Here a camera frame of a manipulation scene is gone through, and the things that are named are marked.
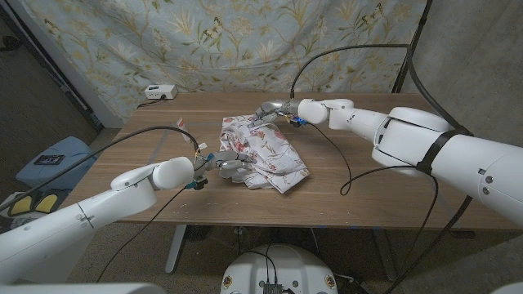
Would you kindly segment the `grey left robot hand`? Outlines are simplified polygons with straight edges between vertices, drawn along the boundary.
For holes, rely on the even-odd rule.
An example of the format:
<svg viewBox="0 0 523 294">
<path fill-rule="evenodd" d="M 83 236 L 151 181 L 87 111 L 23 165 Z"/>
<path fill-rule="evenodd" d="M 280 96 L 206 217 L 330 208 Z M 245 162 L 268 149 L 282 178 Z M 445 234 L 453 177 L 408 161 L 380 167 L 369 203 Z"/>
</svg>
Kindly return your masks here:
<svg viewBox="0 0 523 294">
<path fill-rule="evenodd" d="M 255 158 L 235 151 L 219 151 L 196 159 L 194 163 L 194 178 L 202 177 L 206 172 L 213 169 L 231 170 L 234 173 L 239 168 L 245 168 L 248 164 L 256 162 Z"/>
</svg>

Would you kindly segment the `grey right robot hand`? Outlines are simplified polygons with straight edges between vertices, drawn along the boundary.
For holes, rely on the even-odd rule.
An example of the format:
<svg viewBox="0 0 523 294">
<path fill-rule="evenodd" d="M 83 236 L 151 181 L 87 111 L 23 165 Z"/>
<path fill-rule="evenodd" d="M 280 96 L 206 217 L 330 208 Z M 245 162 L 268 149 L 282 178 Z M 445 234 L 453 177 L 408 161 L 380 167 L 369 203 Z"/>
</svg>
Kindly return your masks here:
<svg viewBox="0 0 523 294">
<path fill-rule="evenodd" d="M 253 120 L 248 125 L 250 128 L 265 123 L 274 122 L 279 116 L 295 114 L 298 111 L 299 100 L 271 100 L 260 105 L 253 115 Z"/>
</svg>

